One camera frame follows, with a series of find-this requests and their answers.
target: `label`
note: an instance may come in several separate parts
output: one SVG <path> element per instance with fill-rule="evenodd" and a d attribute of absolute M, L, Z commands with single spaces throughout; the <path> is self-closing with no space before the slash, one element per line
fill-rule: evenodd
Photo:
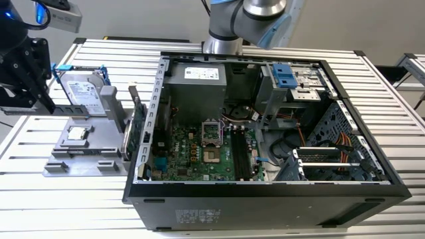
<path fill-rule="evenodd" d="M 177 209 L 177 223 L 217 223 L 221 209 Z"/>
<path fill-rule="evenodd" d="M 252 120 L 257 121 L 260 114 L 257 112 L 253 113 L 252 115 Z"/>
<path fill-rule="evenodd" d="M 80 81 L 68 81 L 67 83 L 76 104 L 84 105 L 89 114 L 105 114 L 95 85 Z"/>
<path fill-rule="evenodd" d="M 84 154 L 84 151 L 68 151 L 69 154 Z"/>
<path fill-rule="evenodd" d="M 185 79 L 219 80 L 219 69 L 188 67 L 185 69 Z"/>

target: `robotic arm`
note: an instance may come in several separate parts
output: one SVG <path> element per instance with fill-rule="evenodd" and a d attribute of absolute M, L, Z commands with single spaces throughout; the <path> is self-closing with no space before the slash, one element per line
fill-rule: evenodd
<path fill-rule="evenodd" d="M 290 25 L 285 7 L 286 0 L 212 0 L 203 52 L 239 55 L 243 39 L 267 50 L 276 47 Z"/>
<path fill-rule="evenodd" d="M 52 76 L 48 43 L 28 37 L 28 30 L 43 30 L 48 24 L 49 18 L 43 25 L 24 23 L 11 1 L 0 0 L 0 106 L 5 113 L 24 109 L 31 114 L 36 103 L 47 114 L 55 111 L 45 84 Z"/>
<path fill-rule="evenodd" d="M 59 9 L 69 7 L 77 25 L 81 15 L 77 7 L 68 6 L 67 0 L 32 1 L 37 3 L 36 20 L 44 22 L 41 25 L 24 23 L 11 0 L 0 0 L 0 109 L 7 115 L 67 116 L 71 112 L 75 116 L 77 112 L 84 116 L 87 110 L 80 106 L 53 103 L 45 83 L 52 76 L 48 42 L 44 38 L 28 37 L 28 30 L 43 30 L 51 23 L 49 8 L 43 2 L 51 7 L 59 4 Z M 264 49 L 278 45 L 290 25 L 290 16 L 284 14 L 286 0 L 211 1 L 209 38 L 203 45 L 204 53 L 241 54 L 243 39 Z M 79 27 L 61 29 L 79 31 Z"/>

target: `blue latch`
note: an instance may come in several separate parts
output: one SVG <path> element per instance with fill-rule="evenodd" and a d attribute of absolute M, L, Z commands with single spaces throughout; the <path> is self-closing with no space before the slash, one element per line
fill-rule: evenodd
<path fill-rule="evenodd" d="M 165 157 L 157 157 L 155 158 L 155 167 L 163 171 L 163 173 L 167 173 L 167 158 Z"/>
<path fill-rule="evenodd" d="M 289 65 L 273 64 L 273 76 L 277 79 L 277 86 L 280 88 L 297 88 L 298 83 Z"/>

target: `metal table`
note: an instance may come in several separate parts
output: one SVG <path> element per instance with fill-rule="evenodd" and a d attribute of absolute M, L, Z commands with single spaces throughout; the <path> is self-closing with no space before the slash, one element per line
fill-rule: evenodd
<path fill-rule="evenodd" d="M 124 107 L 132 107 L 128 84 L 137 86 L 141 99 L 148 102 L 160 51 L 200 50 L 200 44 L 192 43 L 87 40 L 72 45 L 61 64 L 104 64 L 111 82 L 119 89 L 117 98 Z M 132 206 L 121 203 L 125 177 L 43 177 L 43 167 L 67 118 L 21 117 L 0 145 L 3 239 L 425 237 L 425 123 L 368 58 L 353 51 L 290 48 L 264 51 L 251 46 L 244 48 L 244 54 L 329 62 L 413 197 L 348 230 L 151 232 Z M 53 81 L 51 96 L 56 103 L 65 103 L 65 94 Z"/>

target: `blue drive bracket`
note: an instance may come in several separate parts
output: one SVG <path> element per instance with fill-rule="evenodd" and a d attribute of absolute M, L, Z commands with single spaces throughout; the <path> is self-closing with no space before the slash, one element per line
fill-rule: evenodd
<path fill-rule="evenodd" d="M 298 83 L 293 76 L 290 66 L 286 64 L 273 64 L 273 76 L 280 88 L 297 88 Z"/>
<path fill-rule="evenodd" d="M 67 91 L 65 91 L 64 85 L 63 85 L 61 80 L 60 80 L 60 73 L 65 72 L 65 71 L 100 71 L 101 75 L 103 75 L 103 81 L 104 81 L 105 86 L 111 86 L 108 69 L 104 65 L 101 65 L 100 67 L 84 67 L 84 66 L 73 66 L 73 65 L 56 65 L 56 63 L 52 63 L 51 68 L 52 68 L 55 80 L 60 84 L 64 92 L 67 92 Z M 67 95 L 69 102 L 72 102 L 69 95 L 68 94 L 65 94 L 65 95 Z"/>

